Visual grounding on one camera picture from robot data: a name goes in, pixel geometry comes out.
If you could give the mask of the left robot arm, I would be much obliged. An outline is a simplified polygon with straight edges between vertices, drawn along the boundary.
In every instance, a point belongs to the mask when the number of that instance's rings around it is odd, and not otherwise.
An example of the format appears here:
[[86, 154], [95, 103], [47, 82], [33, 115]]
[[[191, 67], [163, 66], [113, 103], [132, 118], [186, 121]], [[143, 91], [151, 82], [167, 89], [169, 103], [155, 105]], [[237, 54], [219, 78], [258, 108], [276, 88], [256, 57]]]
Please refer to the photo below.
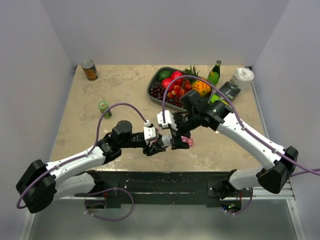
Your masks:
[[20, 195], [17, 208], [35, 214], [68, 195], [99, 196], [104, 184], [89, 169], [114, 161], [125, 148], [141, 148], [144, 155], [152, 156], [172, 145], [172, 135], [159, 134], [150, 122], [144, 124], [142, 132], [133, 133], [132, 128], [129, 121], [121, 120], [111, 132], [78, 154], [49, 163], [33, 161], [16, 184]]

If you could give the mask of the pink weekly pill organizer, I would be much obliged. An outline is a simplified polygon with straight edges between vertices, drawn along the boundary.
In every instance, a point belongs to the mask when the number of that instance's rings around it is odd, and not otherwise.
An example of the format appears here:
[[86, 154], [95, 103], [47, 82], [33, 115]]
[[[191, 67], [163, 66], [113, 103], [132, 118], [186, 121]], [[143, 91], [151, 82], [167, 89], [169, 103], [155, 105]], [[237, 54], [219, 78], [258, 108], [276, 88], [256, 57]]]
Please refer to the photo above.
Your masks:
[[188, 138], [188, 137], [185, 137], [185, 136], [181, 136], [181, 140], [184, 142], [184, 143], [188, 143], [189, 147], [191, 148], [194, 144], [194, 140], [192, 137]]

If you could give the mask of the white pill bottle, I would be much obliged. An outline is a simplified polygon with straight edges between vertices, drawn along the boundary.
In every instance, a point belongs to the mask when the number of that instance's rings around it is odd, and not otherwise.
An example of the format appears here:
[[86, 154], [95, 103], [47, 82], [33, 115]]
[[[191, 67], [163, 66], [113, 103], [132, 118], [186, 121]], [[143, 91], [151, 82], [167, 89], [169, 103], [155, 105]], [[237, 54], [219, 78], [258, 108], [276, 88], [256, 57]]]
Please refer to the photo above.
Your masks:
[[167, 134], [161, 136], [156, 142], [156, 146], [161, 148], [161, 149], [166, 149], [168, 147], [172, 146], [172, 136]]

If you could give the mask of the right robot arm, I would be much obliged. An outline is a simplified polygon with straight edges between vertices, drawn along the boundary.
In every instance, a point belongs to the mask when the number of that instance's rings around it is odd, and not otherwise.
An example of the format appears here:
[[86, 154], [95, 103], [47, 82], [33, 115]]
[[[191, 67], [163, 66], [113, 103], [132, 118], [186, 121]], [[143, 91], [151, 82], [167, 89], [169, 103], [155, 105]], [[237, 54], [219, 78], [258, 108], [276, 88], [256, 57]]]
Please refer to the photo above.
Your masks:
[[293, 146], [283, 147], [272, 142], [243, 120], [223, 102], [208, 103], [198, 92], [191, 90], [180, 98], [187, 110], [185, 116], [174, 115], [180, 135], [189, 135], [198, 127], [211, 128], [233, 140], [250, 153], [260, 167], [247, 170], [232, 170], [226, 180], [215, 186], [223, 197], [235, 196], [244, 188], [262, 187], [270, 193], [279, 194], [295, 171], [298, 150]]

